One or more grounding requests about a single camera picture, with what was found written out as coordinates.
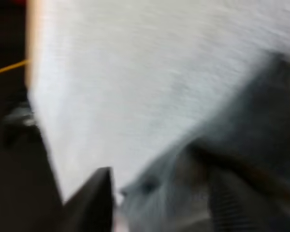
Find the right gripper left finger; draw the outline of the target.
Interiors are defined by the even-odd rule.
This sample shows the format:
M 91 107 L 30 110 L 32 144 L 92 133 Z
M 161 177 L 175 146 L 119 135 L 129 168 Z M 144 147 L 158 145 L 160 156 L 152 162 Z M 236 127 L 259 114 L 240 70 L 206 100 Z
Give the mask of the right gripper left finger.
M 98 168 L 63 207 L 63 232 L 111 232 L 113 183 L 110 167 Z

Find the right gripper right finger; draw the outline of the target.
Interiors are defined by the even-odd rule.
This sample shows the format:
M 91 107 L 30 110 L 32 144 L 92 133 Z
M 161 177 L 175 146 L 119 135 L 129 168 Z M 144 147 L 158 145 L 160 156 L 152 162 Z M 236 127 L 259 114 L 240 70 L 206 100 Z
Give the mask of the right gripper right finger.
M 209 174 L 209 210 L 215 232 L 256 232 L 256 226 L 245 216 L 235 194 L 224 182 L 219 170 Z

